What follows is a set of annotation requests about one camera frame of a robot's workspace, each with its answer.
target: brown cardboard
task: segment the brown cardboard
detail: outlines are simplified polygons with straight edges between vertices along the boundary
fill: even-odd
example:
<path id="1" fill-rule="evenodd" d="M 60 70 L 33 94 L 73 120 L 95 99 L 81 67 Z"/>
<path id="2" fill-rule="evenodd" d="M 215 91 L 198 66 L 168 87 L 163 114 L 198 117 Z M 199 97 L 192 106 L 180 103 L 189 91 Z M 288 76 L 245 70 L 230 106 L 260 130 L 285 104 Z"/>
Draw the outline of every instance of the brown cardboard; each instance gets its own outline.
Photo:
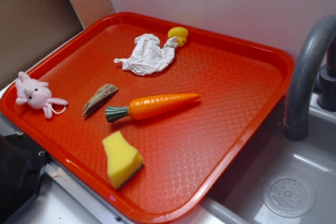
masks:
<path id="1" fill-rule="evenodd" d="M 0 89 L 81 30 L 69 0 L 0 0 Z"/>

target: tray rim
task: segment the tray rim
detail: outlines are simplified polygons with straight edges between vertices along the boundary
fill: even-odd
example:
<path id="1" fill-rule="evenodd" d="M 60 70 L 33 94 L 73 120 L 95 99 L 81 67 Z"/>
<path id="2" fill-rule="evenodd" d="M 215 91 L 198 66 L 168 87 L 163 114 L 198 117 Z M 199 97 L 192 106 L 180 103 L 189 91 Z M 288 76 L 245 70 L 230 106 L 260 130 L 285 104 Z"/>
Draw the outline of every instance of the tray rim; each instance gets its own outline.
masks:
<path id="1" fill-rule="evenodd" d="M 96 181 L 96 179 L 92 175 L 90 175 L 87 171 L 81 169 L 75 169 L 74 172 L 74 165 L 76 164 L 73 164 L 72 162 L 67 162 L 66 160 L 68 160 L 68 157 L 65 156 L 62 152 L 58 153 L 57 160 L 59 162 L 61 162 L 67 169 L 73 172 L 81 180 L 83 180 L 82 178 L 84 177 L 85 179 L 83 181 L 87 185 L 90 185 L 90 187 L 94 191 L 96 192 L 99 191 L 100 193 L 97 192 L 98 195 L 100 195 L 108 203 L 116 207 L 126 217 L 140 223 L 163 223 L 175 220 L 183 216 L 184 214 L 188 213 L 194 207 L 196 207 L 198 203 L 205 197 L 206 193 L 218 180 L 219 178 L 218 174 L 222 174 L 225 171 L 226 167 L 230 164 L 233 158 L 240 152 L 240 150 L 248 142 L 249 138 L 261 125 L 261 123 L 264 121 L 267 115 L 272 111 L 272 109 L 280 101 L 282 96 L 287 92 L 291 79 L 291 73 L 294 67 L 294 62 L 286 52 L 280 49 L 265 46 L 248 40 L 243 40 L 227 35 L 214 33 L 211 31 L 206 31 L 178 23 L 169 22 L 166 20 L 126 12 L 126 13 L 112 14 L 100 19 L 99 21 L 91 25 L 89 28 L 82 31 L 79 35 L 69 40 L 65 45 L 55 50 L 51 55 L 42 60 L 38 65 L 31 68 L 27 73 L 30 75 L 31 78 L 39 79 L 40 76 L 43 76 L 57 64 L 61 63 L 64 59 L 66 59 L 69 55 L 71 55 L 72 52 L 80 48 L 81 45 L 84 45 L 86 42 L 88 42 L 92 38 L 91 37 L 92 34 L 96 35 L 100 31 L 103 31 L 104 29 L 115 24 L 131 23 L 131 25 L 139 26 L 139 24 L 134 24 L 134 22 L 139 20 L 141 20 L 142 22 L 141 26 L 143 27 L 146 27 L 148 24 L 159 23 L 160 26 L 157 30 L 158 32 L 166 32 L 168 28 L 170 29 L 176 26 L 183 26 L 190 31 L 190 34 L 193 33 L 194 40 L 190 39 L 190 41 L 194 41 L 202 45 L 207 45 L 219 49 L 227 47 L 233 51 L 235 51 L 234 46 L 238 45 L 239 46 L 238 51 L 241 51 L 242 48 L 245 50 L 248 48 L 249 51 L 255 50 L 256 52 L 258 52 L 258 54 L 253 54 L 251 57 L 249 56 L 249 58 L 253 58 L 256 60 L 260 60 L 262 58 L 263 52 L 265 54 L 271 53 L 276 57 L 266 57 L 266 58 L 264 57 L 262 62 L 275 66 L 277 69 L 279 69 L 279 72 L 281 73 L 282 77 L 282 82 L 280 86 L 272 94 L 269 100 L 264 104 L 264 106 L 258 112 L 256 117 L 249 123 L 249 125 L 239 136 L 239 138 L 236 140 L 233 146 L 228 150 L 227 154 L 220 160 L 218 165 L 212 170 L 212 172 L 208 175 L 208 177 L 205 178 L 205 180 L 200 185 L 198 190 L 190 197 L 190 199 L 184 205 L 172 211 L 160 214 L 154 214 L 142 210 L 139 206 L 135 204 L 134 204 L 135 206 L 132 206 L 133 207 L 132 209 L 125 207 L 125 205 L 128 205 L 129 202 L 127 202 L 127 199 L 125 199 L 125 196 L 122 193 L 115 191 L 115 195 L 113 195 L 112 198 L 111 197 L 108 198 L 106 195 L 111 194 L 109 190 L 107 190 L 105 187 L 99 188 L 98 190 L 97 189 L 98 186 L 95 186 L 95 184 L 97 183 L 92 183 L 93 181 Z M 16 91 L 13 89 L 15 89 L 15 83 L 12 83 L 8 87 L 8 89 L 4 92 L 2 98 L 0 99 L 0 111 L 3 113 L 5 117 L 7 117 L 10 121 L 15 123 L 16 126 L 18 126 L 22 131 L 24 132 L 29 131 L 31 130 L 30 126 L 27 125 L 25 122 L 18 120 L 18 116 L 13 111 L 11 111 L 6 107 L 6 103 L 8 103 L 9 100 L 11 100 L 9 94 L 13 94 L 13 92 L 16 94 Z M 39 132 L 33 132 L 29 136 L 32 137 L 33 139 L 36 137 L 44 137 L 41 136 Z"/>

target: red tray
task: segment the red tray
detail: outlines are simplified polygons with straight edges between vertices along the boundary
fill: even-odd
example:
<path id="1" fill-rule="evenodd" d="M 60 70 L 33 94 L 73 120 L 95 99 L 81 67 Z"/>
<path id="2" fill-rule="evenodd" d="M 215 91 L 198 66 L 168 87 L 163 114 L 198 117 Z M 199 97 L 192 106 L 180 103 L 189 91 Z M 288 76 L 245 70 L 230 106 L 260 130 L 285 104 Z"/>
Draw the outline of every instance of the red tray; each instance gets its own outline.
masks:
<path id="1" fill-rule="evenodd" d="M 163 46 L 175 26 L 181 25 L 133 13 L 111 15 L 34 67 L 28 74 L 49 82 L 53 97 L 69 102 L 51 120 L 42 110 L 17 105 L 14 85 L 0 102 L 7 118 L 140 223 L 172 221 L 201 201 L 287 91 L 293 69 L 283 51 L 187 26 L 187 43 L 164 71 L 137 76 L 113 63 L 128 58 L 142 34 L 155 34 Z M 182 110 L 143 121 L 127 117 L 108 123 L 106 106 L 83 118 L 84 105 L 107 83 L 119 91 L 106 106 L 155 94 L 201 97 Z M 109 183 L 101 143 L 117 130 L 144 158 L 143 168 L 120 190 Z"/>

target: wood piece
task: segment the wood piece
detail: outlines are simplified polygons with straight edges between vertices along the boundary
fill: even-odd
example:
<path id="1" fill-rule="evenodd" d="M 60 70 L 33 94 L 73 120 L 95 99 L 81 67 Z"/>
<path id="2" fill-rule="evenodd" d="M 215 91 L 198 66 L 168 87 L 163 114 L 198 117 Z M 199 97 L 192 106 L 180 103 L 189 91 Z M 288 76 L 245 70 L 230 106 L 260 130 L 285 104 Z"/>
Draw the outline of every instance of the wood piece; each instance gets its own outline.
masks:
<path id="1" fill-rule="evenodd" d="M 118 88 L 112 84 L 105 84 L 102 86 L 85 105 L 83 116 L 88 116 L 89 114 L 99 109 L 112 96 L 114 96 L 117 91 Z"/>

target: stuffed animal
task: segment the stuffed animal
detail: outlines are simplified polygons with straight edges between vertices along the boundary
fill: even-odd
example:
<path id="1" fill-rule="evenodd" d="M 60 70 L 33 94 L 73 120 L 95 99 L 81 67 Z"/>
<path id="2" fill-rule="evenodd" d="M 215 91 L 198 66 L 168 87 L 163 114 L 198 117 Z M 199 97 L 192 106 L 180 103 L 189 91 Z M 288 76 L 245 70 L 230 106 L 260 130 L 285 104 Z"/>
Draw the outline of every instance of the stuffed animal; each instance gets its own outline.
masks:
<path id="1" fill-rule="evenodd" d="M 28 103 L 34 109 L 43 109 L 47 119 L 52 118 L 53 112 L 55 114 L 61 114 L 65 111 L 68 102 L 61 98 L 52 98 L 51 91 L 48 89 L 48 82 L 32 79 L 24 72 L 19 72 L 18 76 L 19 78 L 15 81 L 17 90 L 16 103 L 18 105 Z M 56 112 L 52 108 L 52 104 L 64 105 L 64 108 L 62 111 Z"/>

